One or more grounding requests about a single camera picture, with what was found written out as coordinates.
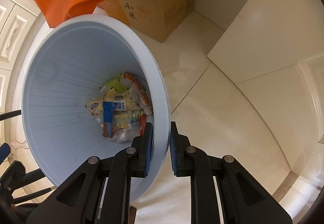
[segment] tile grout line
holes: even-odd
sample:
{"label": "tile grout line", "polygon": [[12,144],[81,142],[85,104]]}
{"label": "tile grout line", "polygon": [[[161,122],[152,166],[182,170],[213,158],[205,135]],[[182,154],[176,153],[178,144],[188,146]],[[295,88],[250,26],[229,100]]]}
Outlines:
{"label": "tile grout line", "polygon": [[208,67],[211,65],[212,62],[210,62],[207,66],[207,68],[203,71],[203,73],[199,76],[199,78],[196,80],[195,84],[190,88],[189,92],[187,92],[187,94],[183,97],[183,99],[180,101],[180,103],[174,108],[174,110],[171,112],[170,115],[173,114],[173,112],[178,108],[178,106],[182,103],[182,101],[184,100],[184,98],[187,97],[187,95],[190,93],[190,91],[192,90],[192,88],[196,85],[196,83],[200,80],[200,78],[202,77],[202,75],[205,73],[205,71],[208,69]]}

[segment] white plastic bucket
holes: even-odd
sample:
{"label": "white plastic bucket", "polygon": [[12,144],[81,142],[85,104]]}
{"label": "white plastic bucket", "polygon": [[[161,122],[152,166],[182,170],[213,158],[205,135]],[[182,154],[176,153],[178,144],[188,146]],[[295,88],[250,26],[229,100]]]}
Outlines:
{"label": "white plastic bucket", "polygon": [[22,120],[30,150],[54,185],[90,156],[104,159],[131,145],[104,138],[85,108],[99,96],[98,87],[124,71],[140,78],[154,111],[150,171],[145,179],[132,180],[134,201],[154,182],[168,149],[169,102],[152,54],[129,27],[102,15],[70,19],[38,47],[25,78]]}

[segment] cardboard box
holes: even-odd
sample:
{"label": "cardboard box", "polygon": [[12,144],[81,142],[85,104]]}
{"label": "cardboard box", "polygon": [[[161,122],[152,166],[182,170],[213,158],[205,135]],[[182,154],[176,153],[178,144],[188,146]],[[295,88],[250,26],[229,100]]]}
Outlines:
{"label": "cardboard box", "polygon": [[106,13],[163,42],[193,10],[195,0],[105,0]]}

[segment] tile floor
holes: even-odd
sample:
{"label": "tile floor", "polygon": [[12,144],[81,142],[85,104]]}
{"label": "tile floor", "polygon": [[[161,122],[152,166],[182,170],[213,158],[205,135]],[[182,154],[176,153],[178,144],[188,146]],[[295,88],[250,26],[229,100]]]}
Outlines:
{"label": "tile floor", "polygon": [[[48,33],[40,30],[21,69],[13,107],[19,107],[22,83],[29,61]],[[164,43],[138,33],[155,57],[166,82],[171,118],[178,131],[209,155],[231,154],[271,193],[290,168],[271,131],[240,90],[206,57],[223,34],[218,26],[192,12]],[[12,139],[25,140],[21,120],[11,128]],[[37,168],[30,151],[18,149],[15,158],[27,171]],[[51,183],[43,180],[37,188]],[[167,154],[153,186],[133,205],[136,223],[190,223],[190,180],[176,178]]]}

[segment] screw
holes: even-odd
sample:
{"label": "screw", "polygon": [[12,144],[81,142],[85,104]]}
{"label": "screw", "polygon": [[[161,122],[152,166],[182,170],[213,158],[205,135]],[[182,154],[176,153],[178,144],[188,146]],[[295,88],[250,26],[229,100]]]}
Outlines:
{"label": "screw", "polygon": [[98,158],[95,156],[92,156],[88,159],[88,163],[91,165],[97,164],[97,162],[98,162]]}
{"label": "screw", "polygon": [[232,163],[234,162],[234,157],[230,156],[230,155],[227,155],[224,157],[224,160],[227,162],[227,163]]}
{"label": "screw", "polygon": [[126,149],[127,154],[134,154],[136,152],[136,148],[134,147],[129,147]]}
{"label": "screw", "polygon": [[189,152],[189,153],[194,153],[194,152],[196,151],[196,148],[195,148],[194,146],[188,146],[188,147],[186,148],[186,150],[187,150],[187,152]]}

